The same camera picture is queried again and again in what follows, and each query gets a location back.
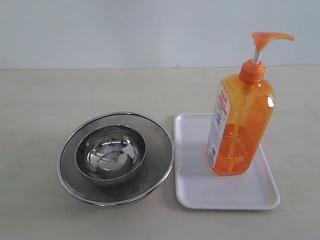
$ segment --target orange pump bottle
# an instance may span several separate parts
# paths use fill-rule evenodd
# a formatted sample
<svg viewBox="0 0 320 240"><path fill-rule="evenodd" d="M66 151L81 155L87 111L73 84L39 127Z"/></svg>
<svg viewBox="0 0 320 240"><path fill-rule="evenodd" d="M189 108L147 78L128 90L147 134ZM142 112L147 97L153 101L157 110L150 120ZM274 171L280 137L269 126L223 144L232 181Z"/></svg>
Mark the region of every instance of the orange pump bottle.
<svg viewBox="0 0 320 240"><path fill-rule="evenodd" d="M243 174L265 132L275 106L275 94L264 79L266 67L261 52L270 41L291 35L279 32L254 32L255 53L240 74L221 80L209 130L207 154L211 167L219 175Z"/></svg>

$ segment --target table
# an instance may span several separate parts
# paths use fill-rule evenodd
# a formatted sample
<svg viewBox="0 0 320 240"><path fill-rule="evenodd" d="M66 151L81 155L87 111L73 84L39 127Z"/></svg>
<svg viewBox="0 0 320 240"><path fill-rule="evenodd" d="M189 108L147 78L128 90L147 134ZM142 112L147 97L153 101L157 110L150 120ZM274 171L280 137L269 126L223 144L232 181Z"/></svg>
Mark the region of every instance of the table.
<svg viewBox="0 0 320 240"><path fill-rule="evenodd" d="M211 112L234 68L1 70L0 235L4 240L269 240L320 236L320 66L267 68L276 108L262 139L280 193L270 211L190 210L174 171L147 198L98 207L69 195L57 157L95 116L146 114L173 132L183 112Z"/></svg>

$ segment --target white plastic tray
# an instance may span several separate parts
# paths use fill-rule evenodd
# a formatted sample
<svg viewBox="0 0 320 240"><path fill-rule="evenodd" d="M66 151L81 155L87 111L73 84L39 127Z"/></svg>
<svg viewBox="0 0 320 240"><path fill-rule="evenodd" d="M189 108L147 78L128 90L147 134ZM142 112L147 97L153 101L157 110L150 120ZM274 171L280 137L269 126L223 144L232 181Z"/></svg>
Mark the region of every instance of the white plastic tray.
<svg viewBox="0 0 320 240"><path fill-rule="evenodd" d="M211 113L182 113L174 120L175 192L190 209L270 210L280 196L259 146L249 169L241 175L212 171L206 147Z"/></svg>

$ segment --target white wall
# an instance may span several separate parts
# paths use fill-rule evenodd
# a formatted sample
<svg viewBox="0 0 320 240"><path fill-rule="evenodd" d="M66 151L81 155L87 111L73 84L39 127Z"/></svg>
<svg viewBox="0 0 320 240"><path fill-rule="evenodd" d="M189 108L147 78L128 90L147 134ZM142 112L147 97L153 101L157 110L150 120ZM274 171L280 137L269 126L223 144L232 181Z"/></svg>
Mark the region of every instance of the white wall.
<svg viewBox="0 0 320 240"><path fill-rule="evenodd" d="M252 32L285 32L266 65L320 64L319 0L1 0L0 68L240 66Z"/></svg>

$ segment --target metal bowl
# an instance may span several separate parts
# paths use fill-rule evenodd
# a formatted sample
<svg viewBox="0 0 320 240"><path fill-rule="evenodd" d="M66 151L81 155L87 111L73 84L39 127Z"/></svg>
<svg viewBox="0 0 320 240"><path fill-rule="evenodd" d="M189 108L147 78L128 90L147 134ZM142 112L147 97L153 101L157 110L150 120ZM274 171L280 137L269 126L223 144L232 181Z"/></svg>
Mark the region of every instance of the metal bowl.
<svg viewBox="0 0 320 240"><path fill-rule="evenodd" d="M143 136L145 159L127 182L98 186L79 171L77 151L90 133L117 125L133 128ZM141 200L156 189L171 171L174 155L173 140L159 122L140 113L114 112L97 116L74 130L58 156L57 173L62 186L76 199L97 206L117 206Z"/></svg>
<svg viewBox="0 0 320 240"><path fill-rule="evenodd" d="M82 140L75 161L88 181L105 187L133 178L145 158L146 143L136 129L110 125L91 132Z"/></svg>

